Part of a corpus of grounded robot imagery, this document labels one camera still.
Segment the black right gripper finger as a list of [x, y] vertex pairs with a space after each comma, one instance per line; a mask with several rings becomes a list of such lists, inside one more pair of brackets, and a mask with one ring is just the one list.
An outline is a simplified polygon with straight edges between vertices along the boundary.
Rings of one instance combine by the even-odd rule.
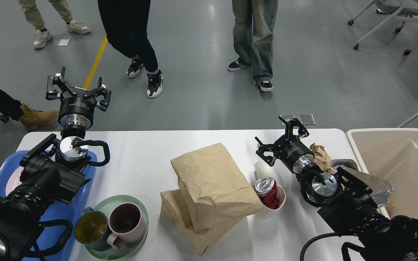
[[258, 149], [256, 154], [270, 167], [274, 166], [274, 162], [280, 155], [280, 146], [278, 144], [264, 144], [261, 140], [255, 137], [258, 142]]
[[286, 126], [284, 136], [287, 142], [300, 141], [300, 139], [309, 136], [308, 130], [304, 127], [299, 119], [293, 118], [285, 120], [282, 116], [279, 116], [278, 118]]

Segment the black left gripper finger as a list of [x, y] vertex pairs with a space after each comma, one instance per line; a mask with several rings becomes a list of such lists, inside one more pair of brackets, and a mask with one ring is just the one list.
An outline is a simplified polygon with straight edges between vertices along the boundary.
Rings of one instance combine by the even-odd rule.
[[61, 73], [57, 73], [55, 76], [48, 76], [45, 99], [63, 100], [66, 98], [77, 97], [75, 88], [65, 80], [65, 69], [66, 67], [63, 67]]
[[111, 100], [111, 90], [107, 89], [104, 84], [102, 84], [103, 78], [100, 76], [98, 78], [98, 84], [95, 89], [88, 90], [84, 94], [84, 98], [88, 100], [93, 107], [97, 107], [102, 111], [106, 111], [110, 105]]

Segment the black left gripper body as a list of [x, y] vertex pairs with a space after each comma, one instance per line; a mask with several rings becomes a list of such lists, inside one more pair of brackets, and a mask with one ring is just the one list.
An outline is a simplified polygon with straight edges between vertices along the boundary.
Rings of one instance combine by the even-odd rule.
[[76, 124], [89, 129], [93, 125], [94, 104], [88, 99], [70, 97], [61, 100], [58, 122], [62, 127]]

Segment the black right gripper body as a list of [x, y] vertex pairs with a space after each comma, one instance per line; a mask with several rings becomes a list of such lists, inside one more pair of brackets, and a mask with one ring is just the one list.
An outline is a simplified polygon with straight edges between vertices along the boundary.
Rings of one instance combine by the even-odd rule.
[[280, 151], [278, 159], [292, 173], [299, 174], [304, 167], [314, 162], [315, 156], [301, 141], [295, 141], [285, 145]]

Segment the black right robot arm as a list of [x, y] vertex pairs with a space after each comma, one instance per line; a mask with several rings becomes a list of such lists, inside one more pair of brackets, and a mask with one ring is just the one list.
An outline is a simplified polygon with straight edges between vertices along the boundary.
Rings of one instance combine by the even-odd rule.
[[319, 239], [332, 236], [357, 236], [362, 246], [345, 242], [342, 258], [350, 260], [349, 250], [360, 253], [366, 261], [403, 261], [410, 254], [418, 260], [418, 220], [404, 215], [392, 219], [378, 212], [371, 198], [372, 189], [342, 167], [335, 174], [324, 172], [315, 155], [300, 140], [309, 135], [299, 119], [286, 121], [285, 133], [272, 144], [258, 141], [256, 154], [269, 166], [279, 159], [296, 175], [303, 199], [318, 207], [318, 214], [332, 228], [332, 233], [315, 236], [300, 253]]

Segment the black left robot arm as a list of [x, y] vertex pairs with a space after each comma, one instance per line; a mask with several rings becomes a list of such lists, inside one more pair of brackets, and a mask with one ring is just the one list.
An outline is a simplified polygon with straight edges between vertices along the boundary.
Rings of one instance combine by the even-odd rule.
[[105, 141], [86, 140], [93, 125], [94, 110], [106, 111], [111, 90], [98, 79], [95, 89], [73, 87], [61, 73], [48, 77], [45, 98], [59, 99], [61, 138], [50, 134], [25, 154], [20, 162], [21, 184], [7, 196], [0, 195], [0, 261], [24, 258], [45, 260], [60, 252], [73, 231], [65, 216], [42, 221], [44, 213], [58, 200], [69, 204], [89, 179], [88, 166], [101, 167], [110, 159]]

